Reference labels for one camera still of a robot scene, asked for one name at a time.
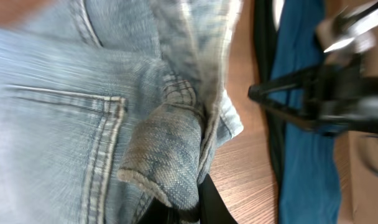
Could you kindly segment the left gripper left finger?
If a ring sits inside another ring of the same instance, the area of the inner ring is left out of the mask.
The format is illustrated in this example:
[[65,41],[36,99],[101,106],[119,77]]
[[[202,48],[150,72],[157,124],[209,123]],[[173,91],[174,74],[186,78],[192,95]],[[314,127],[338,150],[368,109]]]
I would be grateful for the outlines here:
[[173,224],[173,209],[153,199],[137,224]]

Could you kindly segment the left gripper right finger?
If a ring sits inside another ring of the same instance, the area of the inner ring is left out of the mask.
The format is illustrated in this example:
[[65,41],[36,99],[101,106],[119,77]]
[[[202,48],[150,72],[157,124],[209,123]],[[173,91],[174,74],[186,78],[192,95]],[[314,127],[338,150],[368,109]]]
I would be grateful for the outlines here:
[[201,224],[237,224],[209,174],[199,186]]

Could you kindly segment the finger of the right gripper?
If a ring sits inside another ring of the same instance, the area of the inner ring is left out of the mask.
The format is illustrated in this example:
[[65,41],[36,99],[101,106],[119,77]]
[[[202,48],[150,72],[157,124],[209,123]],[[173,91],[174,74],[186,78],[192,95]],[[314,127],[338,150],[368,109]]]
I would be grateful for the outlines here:
[[275,91],[303,88],[306,82],[314,79],[318,69],[319,67],[308,67],[258,85],[251,85],[248,97],[255,99],[258,96],[267,95]]
[[301,115],[299,110],[290,108],[287,105],[281,104],[278,101],[264,98],[259,100],[259,104],[266,111],[278,116],[280,119],[292,123],[299,128],[305,130],[314,130],[316,128],[315,120],[307,118],[305,115]]

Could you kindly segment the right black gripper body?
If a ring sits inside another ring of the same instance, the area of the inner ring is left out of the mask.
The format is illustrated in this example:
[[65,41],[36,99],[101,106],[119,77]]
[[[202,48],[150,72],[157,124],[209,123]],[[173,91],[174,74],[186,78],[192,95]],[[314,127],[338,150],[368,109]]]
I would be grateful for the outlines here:
[[378,134],[378,77],[365,75],[366,67],[366,56],[356,54],[346,65],[317,69],[310,94],[312,131]]

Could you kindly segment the light blue denim shorts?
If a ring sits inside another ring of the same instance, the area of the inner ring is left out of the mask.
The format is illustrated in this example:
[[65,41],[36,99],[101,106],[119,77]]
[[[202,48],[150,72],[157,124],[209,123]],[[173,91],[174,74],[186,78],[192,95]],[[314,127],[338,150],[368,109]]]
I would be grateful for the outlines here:
[[199,223],[243,129],[225,89],[241,1],[57,1],[0,28],[0,223]]

